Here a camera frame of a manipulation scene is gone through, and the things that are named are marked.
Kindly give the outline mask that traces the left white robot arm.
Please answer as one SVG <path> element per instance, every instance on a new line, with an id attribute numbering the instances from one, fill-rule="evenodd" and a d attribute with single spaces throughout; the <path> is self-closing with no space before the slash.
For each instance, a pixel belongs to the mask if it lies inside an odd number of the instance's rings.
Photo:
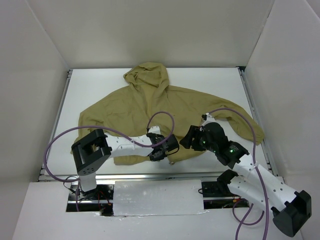
<path id="1" fill-rule="evenodd" d="M 88 200 L 97 196 L 96 172 L 109 158 L 138 156 L 158 162 L 177 153 L 179 149 L 176 137 L 171 135 L 166 139 L 158 126 L 149 129 L 145 135 L 129 139 L 108 135 L 102 129 L 96 129 L 71 146 L 80 181 L 80 193 Z"/>

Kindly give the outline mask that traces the tan hooded zip jacket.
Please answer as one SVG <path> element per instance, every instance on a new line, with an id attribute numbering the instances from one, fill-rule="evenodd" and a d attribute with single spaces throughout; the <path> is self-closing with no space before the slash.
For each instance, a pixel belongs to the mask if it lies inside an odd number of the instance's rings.
<path id="1" fill-rule="evenodd" d="M 78 119 L 77 140 L 103 126 L 135 137 L 146 133 L 150 117 L 164 136 L 171 131 L 181 140 L 191 125 L 202 123 L 202 114 L 213 111 L 217 120 L 227 120 L 235 133 L 243 139 L 260 144 L 265 137 L 262 128 L 236 103 L 204 92 L 172 86 L 166 67 L 161 63 L 142 63 L 123 76 L 128 86 L 108 94 L 83 110 Z"/>

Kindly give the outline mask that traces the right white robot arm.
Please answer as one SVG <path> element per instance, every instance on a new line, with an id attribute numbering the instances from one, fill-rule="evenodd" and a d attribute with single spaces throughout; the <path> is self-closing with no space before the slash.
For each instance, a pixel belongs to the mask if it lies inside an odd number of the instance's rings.
<path id="1" fill-rule="evenodd" d="M 192 125 L 180 144 L 186 149 L 214 153 L 229 168 L 218 177 L 218 192 L 238 195 L 271 214 L 274 225 L 286 236 L 294 237 L 311 217 L 311 196 L 286 185 L 254 162 L 247 149 L 228 140 L 217 122 Z"/>

